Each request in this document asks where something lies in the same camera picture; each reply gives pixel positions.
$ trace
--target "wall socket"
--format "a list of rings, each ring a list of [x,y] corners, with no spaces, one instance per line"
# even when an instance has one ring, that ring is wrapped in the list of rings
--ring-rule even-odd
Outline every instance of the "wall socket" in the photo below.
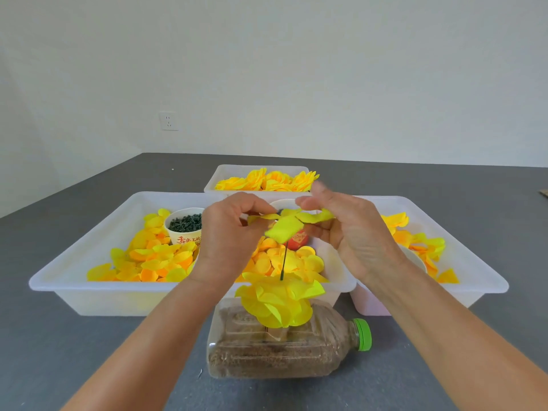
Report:
[[[160,112],[160,127],[164,131],[178,131],[179,124],[177,123],[177,114],[174,112]]]

